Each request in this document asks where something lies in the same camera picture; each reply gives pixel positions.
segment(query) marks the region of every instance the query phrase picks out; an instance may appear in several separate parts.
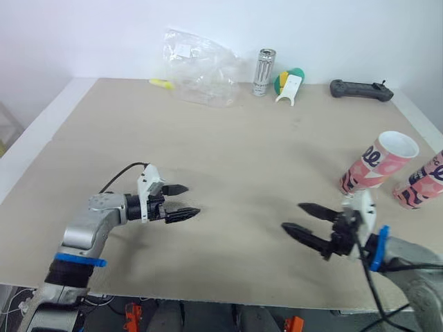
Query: white plastic clip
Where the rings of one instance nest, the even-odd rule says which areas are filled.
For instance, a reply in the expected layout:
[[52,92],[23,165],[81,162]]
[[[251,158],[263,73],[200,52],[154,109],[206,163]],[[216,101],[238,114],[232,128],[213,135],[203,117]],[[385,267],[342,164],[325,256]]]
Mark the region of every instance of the white plastic clip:
[[140,199],[141,221],[147,222],[147,200],[149,195],[157,195],[165,181],[160,177],[157,167],[149,164],[137,180],[137,193]]
[[[361,190],[355,193],[353,198],[346,198],[342,204],[345,214],[352,215],[353,211],[359,211],[362,219],[362,224],[357,232],[357,236],[364,247],[375,227],[375,219],[377,218],[377,211],[375,204],[369,193],[369,190]],[[351,260],[359,258],[360,253],[355,244],[349,258]]]
[[277,102],[282,98],[288,98],[291,100],[291,106],[293,106],[293,101],[296,98],[296,94],[298,88],[300,88],[301,83],[302,83],[302,78],[300,76],[289,75],[286,80],[286,83],[284,84],[282,93],[278,95],[278,97],[275,99],[275,102]]

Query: patterned paper cup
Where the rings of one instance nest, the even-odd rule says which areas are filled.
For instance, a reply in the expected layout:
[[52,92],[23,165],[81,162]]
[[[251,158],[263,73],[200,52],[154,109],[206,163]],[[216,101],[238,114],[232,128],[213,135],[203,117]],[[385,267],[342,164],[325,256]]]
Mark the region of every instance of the patterned paper cup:
[[443,150],[396,186],[392,194],[407,209],[418,209],[443,192]]
[[342,176],[340,191],[353,194],[377,188],[418,153],[419,147],[411,137],[398,131],[385,131]]

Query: game controller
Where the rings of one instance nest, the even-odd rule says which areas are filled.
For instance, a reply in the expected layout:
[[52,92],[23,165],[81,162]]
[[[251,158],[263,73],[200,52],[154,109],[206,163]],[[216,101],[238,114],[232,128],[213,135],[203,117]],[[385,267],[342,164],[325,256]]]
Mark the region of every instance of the game controller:
[[333,80],[329,85],[329,89],[332,96],[335,98],[348,95],[354,97],[374,98],[381,102],[387,102],[393,97],[394,93],[385,87],[384,83],[385,81],[382,83],[364,84]]

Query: stacked cups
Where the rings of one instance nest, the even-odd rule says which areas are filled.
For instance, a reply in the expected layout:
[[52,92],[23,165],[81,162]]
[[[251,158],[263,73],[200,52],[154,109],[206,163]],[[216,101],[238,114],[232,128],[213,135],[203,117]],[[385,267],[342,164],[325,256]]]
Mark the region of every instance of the stacked cups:
[[[357,190],[379,187],[419,153],[417,143],[398,131],[379,135],[340,179],[340,191],[352,196]],[[392,192],[399,203],[417,209],[443,192],[443,151],[432,158]]]

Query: plastic bag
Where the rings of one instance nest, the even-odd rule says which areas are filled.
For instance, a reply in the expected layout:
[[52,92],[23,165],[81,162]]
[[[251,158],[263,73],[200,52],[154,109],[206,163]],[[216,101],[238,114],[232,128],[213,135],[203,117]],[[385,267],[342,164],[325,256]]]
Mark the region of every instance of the plastic bag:
[[176,97],[212,107],[231,105],[239,91],[239,60],[209,39],[169,30],[163,48]]

